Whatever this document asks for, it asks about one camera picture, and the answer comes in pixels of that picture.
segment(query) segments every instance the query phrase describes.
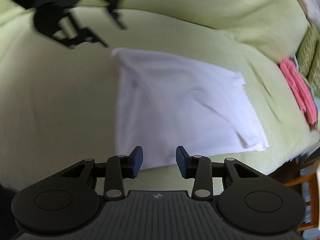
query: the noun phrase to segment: pink knitted fabric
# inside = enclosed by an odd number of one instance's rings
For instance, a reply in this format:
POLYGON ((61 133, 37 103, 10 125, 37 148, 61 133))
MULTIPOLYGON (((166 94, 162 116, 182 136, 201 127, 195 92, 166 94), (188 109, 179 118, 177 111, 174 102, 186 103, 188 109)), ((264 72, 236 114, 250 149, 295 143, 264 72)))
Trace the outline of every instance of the pink knitted fabric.
POLYGON ((307 123, 313 125, 317 121, 317 108, 312 95, 295 64, 288 58, 280 63, 280 69, 297 100, 300 111, 305 115, 307 123))

